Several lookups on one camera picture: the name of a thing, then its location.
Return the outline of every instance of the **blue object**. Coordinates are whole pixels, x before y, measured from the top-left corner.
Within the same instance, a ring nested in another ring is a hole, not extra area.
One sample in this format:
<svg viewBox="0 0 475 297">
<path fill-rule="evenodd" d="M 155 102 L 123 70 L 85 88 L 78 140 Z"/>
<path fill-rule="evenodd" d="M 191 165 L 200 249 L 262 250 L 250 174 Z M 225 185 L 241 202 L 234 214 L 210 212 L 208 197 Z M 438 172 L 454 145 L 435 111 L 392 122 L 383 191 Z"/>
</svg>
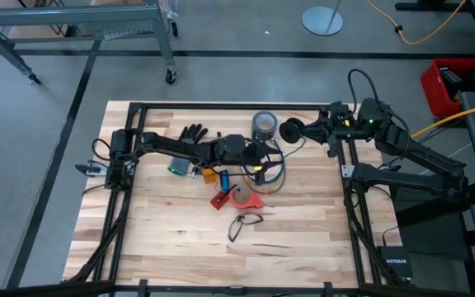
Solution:
<svg viewBox="0 0 475 297">
<path fill-rule="evenodd" d="M 219 183 L 221 184 L 221 191 L 230 190 L 230 182 L 228 181 L 228 171 L 223 170 L 219 175 Z"/>
</svg>

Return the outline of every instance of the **red object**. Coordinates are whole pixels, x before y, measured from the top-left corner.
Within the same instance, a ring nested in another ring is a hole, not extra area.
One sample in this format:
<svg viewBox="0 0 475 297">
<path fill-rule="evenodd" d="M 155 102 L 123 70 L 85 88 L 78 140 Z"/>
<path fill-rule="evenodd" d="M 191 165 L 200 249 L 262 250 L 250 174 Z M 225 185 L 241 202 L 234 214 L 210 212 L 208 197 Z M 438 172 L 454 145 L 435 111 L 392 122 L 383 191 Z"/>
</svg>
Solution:
<svg viewBox="0 0 475 297">
<path fill-rule="evenodd" d="M 247 202 L 245 203 L 239 203 L 236 201 L 236 192 L 237 191 L 249 191 L 250 192 L 250 198 L 248 199 Z M 257 194 L 243 186 L 237 186 L 230 192 L 230 203 L 233 205 L 233 207 L 237 208 L 238 210 L 247 210 L 251 208 L 262 208 L 265 206 L 265 203 L 261 201 L 261 199 L 257 196 Z"/>
<path fill-rule="evenodd" d="M 215 207 L 216 210 L 219 210 L 225 203 L 228 201 L 228 192 L 221 191 L 218 193 L 212 200 L 210 204 Z"/>
<path fill-rule="evenodd" d="M 426 100 L 434 116 L 448 117 L 461 111 L 461 103 L 450 99 L 439 68 L 448 67 L 461 79 L 466 80 L 469 71 L 475 69 L 475 59 L 435 59 L 421 76 Z"/>
</svg>

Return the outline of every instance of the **metal cart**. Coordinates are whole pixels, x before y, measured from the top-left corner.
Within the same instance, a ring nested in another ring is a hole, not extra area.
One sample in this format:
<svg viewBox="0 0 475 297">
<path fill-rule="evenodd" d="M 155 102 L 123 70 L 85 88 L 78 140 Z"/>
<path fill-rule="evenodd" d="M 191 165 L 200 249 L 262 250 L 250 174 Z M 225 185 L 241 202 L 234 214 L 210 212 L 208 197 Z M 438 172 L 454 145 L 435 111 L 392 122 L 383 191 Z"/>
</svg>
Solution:
<svg viewBox="0 0 475 297">
<path fill-rule="evenodd" d="M 115 40 L 129 38 L 157 38 L 162 57 L 166 63 L 166 82 L 173 84 L 177 78 L 172 47 L 171 29 L 178 36 L 176 24 L 162 16 L 158 0 L 145 0 L 139 5 L 104 5 L 69 7 L 63 0 L 36 0 L 32 7 L 19 1 L 23 8 L 0 9 L 0 55 L 8 60 L 31 82 L 40 80 L 14 50 L 20 42 L 60 42 L 74 40 Z M 50 27 L 53 36 L 49 38 L 14 39 L 9 28 L 15 26 Z"/>
</svg>

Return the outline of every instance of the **black glove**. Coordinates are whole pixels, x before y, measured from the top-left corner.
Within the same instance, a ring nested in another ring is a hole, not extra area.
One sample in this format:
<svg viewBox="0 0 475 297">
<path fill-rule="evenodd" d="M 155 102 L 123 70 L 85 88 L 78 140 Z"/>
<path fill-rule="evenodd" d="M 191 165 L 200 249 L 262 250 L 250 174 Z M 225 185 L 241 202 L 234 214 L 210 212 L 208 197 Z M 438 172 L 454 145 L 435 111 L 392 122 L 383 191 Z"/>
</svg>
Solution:
<svg viewBox="0 0 475 297">
<path fill-rule="evenodd" d="M 208 129 L 204 128 L 201 130 L 201 128 L 203 128 L 201 124 L 192 124 L 190 128 L 185 127 L 185 129 L 182 130 L 181 136 L 179 136 L 179 140 L 187 144 L 198 144 L 199 140 L 208 132 Z"/>
</svg>

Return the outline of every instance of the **cart wheel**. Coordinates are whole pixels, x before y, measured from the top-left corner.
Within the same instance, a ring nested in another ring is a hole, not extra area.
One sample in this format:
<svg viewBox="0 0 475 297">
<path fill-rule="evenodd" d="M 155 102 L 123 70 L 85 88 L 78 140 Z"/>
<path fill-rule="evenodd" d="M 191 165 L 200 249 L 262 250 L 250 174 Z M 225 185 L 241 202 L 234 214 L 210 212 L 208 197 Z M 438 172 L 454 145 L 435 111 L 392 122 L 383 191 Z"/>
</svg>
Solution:
<svg viewBox="0 0 475 297">
<path fill-rule="evenodd" d="M 166 71 L 166 83 L 167 84 L 173 84 L 176 79 L 177 79 L 177 71 L 171 71 L 171 70 Z"/>
<path fill-rule="evenodd" d="M 31 81 L 31 83 L 35 83 L 35 84 L 41 86 L 41 81 L 36 77 L 35 74 L 29 75 L 28 78 Z"/>
<path fill-rule="evenodd" d="M 179 29 L 177 29 L 177 23 L 172 22 L 172 34 L 174 37 L 179 37 Z"/>
</svg>

